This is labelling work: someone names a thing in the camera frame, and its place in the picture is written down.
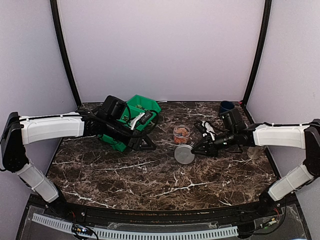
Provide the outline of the white round lid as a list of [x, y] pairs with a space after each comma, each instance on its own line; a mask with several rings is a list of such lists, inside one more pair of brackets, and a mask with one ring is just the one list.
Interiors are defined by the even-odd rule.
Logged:
[[190, 145], [182, 144], [176, 147], [174, 150], [175, 160], [183, 165], [192, 163], [195, 159], [195, 155], [192, 153], [192, 147]]

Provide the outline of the green three-compartment candy bin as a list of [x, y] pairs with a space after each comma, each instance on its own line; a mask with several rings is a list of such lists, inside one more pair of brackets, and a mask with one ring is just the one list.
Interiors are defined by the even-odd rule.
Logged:
[[[134, 119], [137, 117], [141, 117], [142, 113], [145, 113], [147, 111], [155, 111], [158, 114], [162, 111], [159, 104], [150, 98], [141, 96], [136, 94], [132, 98], [130, 98], [127, 102], [128, 108], [124, 110], [122, 113], [122, 116], [118, 120], [120, 123], [124, 124], [125, 127], [131, 128], [132, 123]], [[145, 108], [145, 110], [141, 110], [136, 108], [136, 105], [141, 105]], [[119, 152], [124, 152], [127, 148], [127, 145], [119, 140], [115, 140], [114, 138], [108, 136], [108, 135], [99, 135], [98, 136], [100, 140], [103, 142], [109, 144], [114, 150]]]

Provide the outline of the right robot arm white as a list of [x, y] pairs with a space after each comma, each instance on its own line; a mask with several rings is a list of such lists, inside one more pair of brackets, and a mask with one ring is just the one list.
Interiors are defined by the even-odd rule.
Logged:
[[260, 195], [260, 202], [255, 205], [255, 213], [260, 217], [274, 210], [274, 202], [320, 176], [319, 119], [300, 124], [226, 123], [226, 131], [221, 134], [216, 134], [207, 121], [197, 120], [194, 125], [202, 134], [202, 140], [191, 150], [194, 155], [217, 157], [219, 150], [237, 145], [267, 147], [272, 151], [276, 166], [287, 169], [287, 173], [281, 173], [281, 178]]

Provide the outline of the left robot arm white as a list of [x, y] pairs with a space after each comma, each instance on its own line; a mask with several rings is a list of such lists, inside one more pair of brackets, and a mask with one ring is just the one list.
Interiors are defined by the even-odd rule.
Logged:
[[47, 202], [60, 218], [67, 218], [70, 206], [58, 186], [39, 170], [27, 153], [28, 146], [42, 142], [57, 142], [63, 138], [86, 138], [106, 135], [125, 144], [134, 151], [153, 151], [156, 145], [149, 138], [148, 129], [139, 131], [136, 126], [91, 111], [72, 111], [48, 116], [21, 116], [12, 112], [0, 138], [0, 170], [11, 172], [23, 180]]

